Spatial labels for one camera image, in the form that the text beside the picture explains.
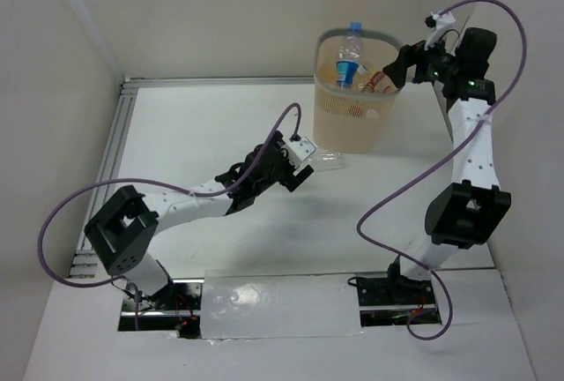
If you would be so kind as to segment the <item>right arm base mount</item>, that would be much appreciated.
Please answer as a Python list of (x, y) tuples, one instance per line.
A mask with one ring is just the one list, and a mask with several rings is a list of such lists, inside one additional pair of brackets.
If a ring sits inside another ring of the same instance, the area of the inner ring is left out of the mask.
[(354, 275), (347, 284), (356, 289), (362, 327), (442, 322), (431, 281), (406, 279), (397, 259), (385, 275)]

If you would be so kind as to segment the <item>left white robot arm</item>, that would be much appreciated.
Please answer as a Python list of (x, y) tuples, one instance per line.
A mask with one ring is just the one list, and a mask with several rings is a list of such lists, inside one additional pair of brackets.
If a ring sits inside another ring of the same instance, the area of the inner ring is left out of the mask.
[(160, 232), (194, 220), (241, 212), (275, 184), (295, 191), (314, 170), (307, 164), (315, 146), (297, 134), (275, 132), (267, 145), (188, 194), (167, 188), (144, 195), (125, 185), (85, 225), (85, 236), (108, 275), (125, 277), (155, 310), (165, 309), (178, 291), (164, 266), (149, 252)]

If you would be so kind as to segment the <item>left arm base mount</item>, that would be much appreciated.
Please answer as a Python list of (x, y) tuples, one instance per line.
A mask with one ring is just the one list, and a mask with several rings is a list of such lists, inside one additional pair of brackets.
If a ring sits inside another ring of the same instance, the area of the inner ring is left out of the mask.
[(113, 284), (122, 293), (117, 330), (119, 332), (171, 332), (179, 338), (201, 338), (200, 314), (204, 280), (176, 279), (172, 293), (149, 299), (126, 282)]

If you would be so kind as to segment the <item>clear bottle front white cap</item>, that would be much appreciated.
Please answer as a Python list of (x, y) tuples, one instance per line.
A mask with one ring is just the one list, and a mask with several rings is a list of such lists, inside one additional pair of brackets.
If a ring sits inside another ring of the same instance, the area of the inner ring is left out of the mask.
[(369, 68), (365, 64), (360, 64), (356, 70), (356, 75), (365, 78), (370, 74)]

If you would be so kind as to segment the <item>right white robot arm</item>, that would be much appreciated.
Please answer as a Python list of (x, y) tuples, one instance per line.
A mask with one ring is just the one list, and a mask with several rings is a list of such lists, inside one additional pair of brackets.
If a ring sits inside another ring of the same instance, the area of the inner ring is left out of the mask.
[(443, 40), (430, 47), (420, 41), (403, 46), (383, 69), (397, 87), (404, 86), (409, 68), (415, 70), (412, 83), (433, 84), (456, 154), (450, 184), (427, 208), (424, 236), (389, 266), (384, 292), (394, 303), (405, 303), (458, 251), (486, 243), (511, 206), (494, 169), (496, 97), (486, 72), (496, 42), (495, 33), (471, 27), (452, 54)]

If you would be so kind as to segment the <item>small red-capped bottle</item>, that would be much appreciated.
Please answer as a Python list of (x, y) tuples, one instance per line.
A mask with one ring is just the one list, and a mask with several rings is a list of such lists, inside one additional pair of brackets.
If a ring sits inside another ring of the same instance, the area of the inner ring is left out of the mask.
[(383, 72), (377, 71), (360, 89), (362, 93), (388, 94), (397, 90), (391, 79)]

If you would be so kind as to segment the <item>blue-labelled blue-capped bottle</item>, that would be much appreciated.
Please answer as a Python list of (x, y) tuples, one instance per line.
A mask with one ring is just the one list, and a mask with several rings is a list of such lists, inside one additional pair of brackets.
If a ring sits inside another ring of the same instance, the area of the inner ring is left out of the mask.
[(338, 47), (336, 70), (336, 87), (350, 89), (363, 56), (362, 24), (358, 21), (350, 23), (345, 36)]

